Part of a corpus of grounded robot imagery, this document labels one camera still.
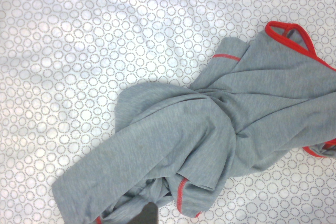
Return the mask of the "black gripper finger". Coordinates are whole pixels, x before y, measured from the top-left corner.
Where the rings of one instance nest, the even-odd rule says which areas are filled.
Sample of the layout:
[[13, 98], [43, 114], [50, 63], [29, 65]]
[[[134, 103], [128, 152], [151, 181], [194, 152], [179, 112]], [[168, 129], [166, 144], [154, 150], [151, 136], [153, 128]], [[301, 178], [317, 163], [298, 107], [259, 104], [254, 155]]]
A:
[[144, 206], [142, 223], [145, 224], [158, 224], [158, 207], [155, 203], [149, 202]]

